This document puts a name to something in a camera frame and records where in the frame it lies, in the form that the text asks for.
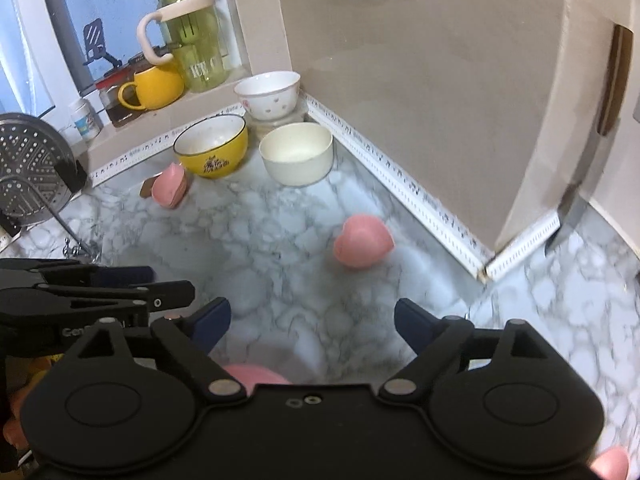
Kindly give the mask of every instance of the white bowl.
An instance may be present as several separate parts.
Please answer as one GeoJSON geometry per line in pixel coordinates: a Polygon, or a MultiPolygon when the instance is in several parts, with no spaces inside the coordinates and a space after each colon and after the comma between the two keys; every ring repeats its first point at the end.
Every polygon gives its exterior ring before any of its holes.
{"type": "Polygon", "coordinates": [[[260,156],[274,180],[285,186],[308,186],[331,171],[334,136],[319,124],[287,124],[264,137],[260,156]]]}
{"type": "Polygon", "coordinates": [[[298,90],[300,74],[284,71],[248,77],[234,88],[242,106],[259,121],[274,121],[292,113],[298,90]]]}

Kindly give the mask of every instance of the yellow mug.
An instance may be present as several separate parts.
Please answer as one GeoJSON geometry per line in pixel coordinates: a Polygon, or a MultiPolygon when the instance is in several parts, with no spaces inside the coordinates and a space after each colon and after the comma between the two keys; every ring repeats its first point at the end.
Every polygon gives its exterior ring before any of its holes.
{"type": "Polygon", "coordinates": [[[124,83],[118,90],[118,101],[132,110],[158,110],[173,103],[184,92],[184,81],[175,63],[153,66],[133,75],[133,81],[124,83]],[[134,86],[139,105],[126,101],[123,92],[134,86]]]}

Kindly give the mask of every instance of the yellow bowl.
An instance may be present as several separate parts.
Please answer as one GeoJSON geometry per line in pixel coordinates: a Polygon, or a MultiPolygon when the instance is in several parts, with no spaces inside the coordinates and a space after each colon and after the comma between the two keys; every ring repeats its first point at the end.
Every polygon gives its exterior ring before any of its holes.
{"type": "Polygon", "coordinates": [[[248,143],[244,119],[223,114],[189,126],[175,139],[174,153],[191,173],[219,178],[238,167],[248,143]]]}

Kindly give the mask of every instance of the marble pattern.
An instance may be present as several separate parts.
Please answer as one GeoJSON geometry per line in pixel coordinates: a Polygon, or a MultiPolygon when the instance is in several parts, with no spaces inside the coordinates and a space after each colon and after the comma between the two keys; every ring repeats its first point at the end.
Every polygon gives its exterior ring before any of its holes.
{"type": "MultiPolygon", "coordinates": [[[[173,211],[138,196],[142,180],[171,159],[164,152],[111,179],[63,217],[101,240],[105,264],[148,264],[160,280],[191,280],[194,305],[228,297],[231,329],[212,352],[221,364],[261,364],[293,382],[378,386],[413,357],[393,329],[398,298],[486,328],[527,319],[600,396],[607,425],[599,447],[628,447],[632,473],[640,472],[640,266],[595,212],[553,254],[539,250],[483,287],[340,146],[329,176],[303,189],[271,181],[252,147],[239,171],[196,179],[173,211]],[[361,212],[383,218],[397,247],[354,272],[331,250],[344,220],[361,212]]],[[[2,256],[58,258],[63,238],[49,221],[2,256]]]]}

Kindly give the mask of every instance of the mug handle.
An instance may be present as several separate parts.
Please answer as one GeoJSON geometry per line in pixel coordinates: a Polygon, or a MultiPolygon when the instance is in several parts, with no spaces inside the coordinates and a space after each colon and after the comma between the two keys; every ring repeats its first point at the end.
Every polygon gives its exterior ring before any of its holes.
{"type": "Polygon", "coordinates": [[[140,20],[138,26],[136,27],[136,37],[138,38],[138,43],[142,47],[142,53],[145,55],[146,60],[152,65],[164,65],[166,63],[169,63],[174,58],[174,55],[164,54],[162,57],[156,56],[156,53],[154,52],[148,38],[146,37],[146,26],[151,20],[161,22],[162,12],[160,12],[159,10],[155,10],[154,12],[146,14],[140,20]]]}
{"type": "Polygon", "coordinates": [[[136,106],[136,105],[131,105],[129,103],[127,103],[127,101],[124,99],[124,89],[128,88],[130,86],[135,86],[136,84],[133,81],[129,81],[128,83],[124,83],[124,85],[122,85],[120,87],[120,89],[118,90],[118,101],[120,101],[120,104],[129,108],[130,110],[146,110],[145,107],[143,107],[143,105],[140,106],[136,106]]]}

